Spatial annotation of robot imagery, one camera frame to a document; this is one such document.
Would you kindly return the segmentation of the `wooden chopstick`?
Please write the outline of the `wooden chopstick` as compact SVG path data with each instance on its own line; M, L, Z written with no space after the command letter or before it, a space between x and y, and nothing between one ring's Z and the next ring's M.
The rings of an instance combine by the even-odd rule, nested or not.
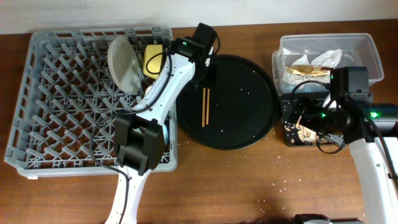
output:
M201 126L205 127L205 116L206 116L206 88L203 88L202 97L202 111L201 111Z
M207 94L206 94L206 113L205 113L205 124L209 124L209 110L210 110L210 89L207 88Z

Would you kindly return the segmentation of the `gold coffee sachet wrapper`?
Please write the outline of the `gold coffee sachet wrapper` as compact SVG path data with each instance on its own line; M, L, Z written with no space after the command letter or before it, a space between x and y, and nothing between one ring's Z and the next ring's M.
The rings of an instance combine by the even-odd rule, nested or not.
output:
M313 65L291 65L285 68L287 72L310 77L322 77L328 75L333 69L327 67L318 67Z

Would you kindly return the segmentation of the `yellow bowl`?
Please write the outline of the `yellow bowl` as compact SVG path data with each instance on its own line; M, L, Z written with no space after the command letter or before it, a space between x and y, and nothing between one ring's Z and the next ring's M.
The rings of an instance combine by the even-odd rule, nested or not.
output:
M148 45L144 51L143 73L154 80L158 79L163 61L163 47L160 44Z

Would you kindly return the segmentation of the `white tissue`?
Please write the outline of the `white tissue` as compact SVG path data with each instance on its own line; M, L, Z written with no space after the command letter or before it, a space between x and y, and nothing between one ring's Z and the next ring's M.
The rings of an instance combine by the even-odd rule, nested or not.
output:
M313 66L318 66L318 67L327 67L327 68L332 68L334 69L339 63L340 60L343 56L343 52L341 49L336 49L336 50L328 50L321 55L315 57L311 62L309 62L307 55L303 55L294 62L292 62L290 65L286 65L286 67L290 67L291 65L313 65ZM322 77L310 77L310 76L300 76L300 75L294 75L286 71L283 74L283 81L291 84L291 85L297 85L301 82L304 81L318 81L318 82L323 82L323 83L329 83L330 82L330 73L326 76Z

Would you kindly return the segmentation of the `blue cup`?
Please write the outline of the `blue cup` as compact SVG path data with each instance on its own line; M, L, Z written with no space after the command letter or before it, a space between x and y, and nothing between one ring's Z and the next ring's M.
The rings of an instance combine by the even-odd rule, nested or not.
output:
M168 145L169 141L170 141L169 128L168 128L168 126L166 124L163 124L162 125L162 130L163 130L163 133L164 133L164 143L165 143L165 145Z

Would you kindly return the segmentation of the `white round plate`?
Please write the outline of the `white round plate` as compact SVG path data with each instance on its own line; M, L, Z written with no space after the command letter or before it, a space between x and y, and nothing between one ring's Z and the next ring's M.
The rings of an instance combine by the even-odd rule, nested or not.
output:
M138 93L141 67L129 41L124 37L115 38L108 47L107 59L109 72L116 86L130 95Z

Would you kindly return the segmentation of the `pink cup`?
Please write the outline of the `pink cup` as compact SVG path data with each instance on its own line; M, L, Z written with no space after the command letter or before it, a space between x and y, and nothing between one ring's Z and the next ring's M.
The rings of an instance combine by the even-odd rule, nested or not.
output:
M150 85L150 86L148 86L147 88L146 88L146 90L145 90L145 95L147 95L149 92L150 92L150 90L152 89L152 87L153 87L153 85Z

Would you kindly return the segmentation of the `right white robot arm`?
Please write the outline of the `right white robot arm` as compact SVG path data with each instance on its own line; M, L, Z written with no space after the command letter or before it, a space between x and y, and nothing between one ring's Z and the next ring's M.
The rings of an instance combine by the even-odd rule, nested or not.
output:
M397 223L397 106L345 93L323 103L303 98L295 111L320 139L349 148L367 223Z

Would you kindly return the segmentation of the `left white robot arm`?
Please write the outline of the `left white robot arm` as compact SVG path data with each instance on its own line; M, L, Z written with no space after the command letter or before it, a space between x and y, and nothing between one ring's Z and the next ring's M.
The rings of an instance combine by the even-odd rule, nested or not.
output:
M150 173L165 151L164 121L185 85L199 82L221 47L219 37L179 37L166 52L165 63L148 94L131 110L99 120L93 128L112 121L118 184L107 223L137 223L137 211Z

